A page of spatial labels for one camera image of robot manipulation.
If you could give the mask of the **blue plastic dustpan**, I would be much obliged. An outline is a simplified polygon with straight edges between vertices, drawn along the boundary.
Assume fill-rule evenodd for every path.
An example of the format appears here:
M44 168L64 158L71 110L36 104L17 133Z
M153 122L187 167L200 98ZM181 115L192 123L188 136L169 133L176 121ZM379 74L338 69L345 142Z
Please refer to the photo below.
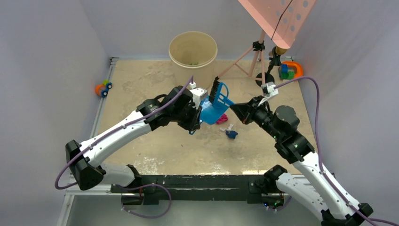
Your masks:
M199 124L215 124L232 104L234 102L224 95L220 95L214 103L209 101L209 97L205 98L200 103L202 110L199 115Z

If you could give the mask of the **white paper scrap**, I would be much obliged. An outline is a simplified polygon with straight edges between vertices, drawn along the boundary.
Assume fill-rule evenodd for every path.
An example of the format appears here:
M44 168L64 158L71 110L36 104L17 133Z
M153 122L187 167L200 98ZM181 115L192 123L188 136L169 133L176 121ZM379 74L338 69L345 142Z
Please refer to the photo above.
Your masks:
M233 124L230 124L227 128L220 128L220 130L222 131L222 132L225 132L225 131L231 131L232 130L232 128L233 128Z

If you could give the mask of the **pink scrap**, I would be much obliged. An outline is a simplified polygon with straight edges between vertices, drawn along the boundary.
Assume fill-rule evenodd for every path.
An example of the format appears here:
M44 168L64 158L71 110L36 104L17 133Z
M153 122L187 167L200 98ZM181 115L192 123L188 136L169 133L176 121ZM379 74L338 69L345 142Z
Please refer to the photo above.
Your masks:
M226 114L222 114L221 117L216 121L216 124L222 124L228 121L228 116Z

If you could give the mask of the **blue hand brush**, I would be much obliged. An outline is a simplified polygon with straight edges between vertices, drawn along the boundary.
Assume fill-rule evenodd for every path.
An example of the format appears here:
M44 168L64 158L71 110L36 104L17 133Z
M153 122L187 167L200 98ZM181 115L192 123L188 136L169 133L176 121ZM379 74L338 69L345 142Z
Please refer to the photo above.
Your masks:
M208 97L209 102L217 109L221 109L224 106L229 107L233 105L234 102L231 101L228 96L229 89L227 85L223 82L220 82L219 77L215 77Z

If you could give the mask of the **dark blue paper scrap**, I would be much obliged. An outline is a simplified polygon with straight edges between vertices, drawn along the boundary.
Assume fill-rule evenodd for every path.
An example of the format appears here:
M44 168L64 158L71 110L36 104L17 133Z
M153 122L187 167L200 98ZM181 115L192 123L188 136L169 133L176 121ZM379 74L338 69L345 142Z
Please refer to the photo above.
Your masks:
M235 139L236 136L238 135L238 132L236 132L236 131L234 131L234 130L226 130L226 131L225 131L225 134L226 134L226 136L227 136L229 139Z

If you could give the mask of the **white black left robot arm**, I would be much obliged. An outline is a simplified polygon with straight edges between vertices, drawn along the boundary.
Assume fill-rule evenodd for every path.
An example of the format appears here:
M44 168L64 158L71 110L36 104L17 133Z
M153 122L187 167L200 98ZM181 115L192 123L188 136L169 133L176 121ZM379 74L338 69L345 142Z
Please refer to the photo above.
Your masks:
M71 140L65 145L67 167L80 190L100 183L118 184L128 192L140 188L140 179L131 165L105 164L114 152L136 138L170 122L189 132L200 129L201 101L208 96L203 88L177 86L168 94L144 100L130 115L100 135L81 143Z

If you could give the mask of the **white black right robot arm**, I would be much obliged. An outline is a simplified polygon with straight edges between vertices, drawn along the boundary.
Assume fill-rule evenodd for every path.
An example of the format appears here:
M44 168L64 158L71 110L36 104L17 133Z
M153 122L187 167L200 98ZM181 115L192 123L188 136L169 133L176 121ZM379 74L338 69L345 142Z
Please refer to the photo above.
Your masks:
M265 193L280 190L300 202L323 226L359 226L374 211L368 203L351 196L319 161L314 147L297 127L295 110L281 105L270 110L261 96L247 103L232 104L230 109L243 124L256 123L275 140L279 155L299 170L312 188L307 187L280 165L264 175Z

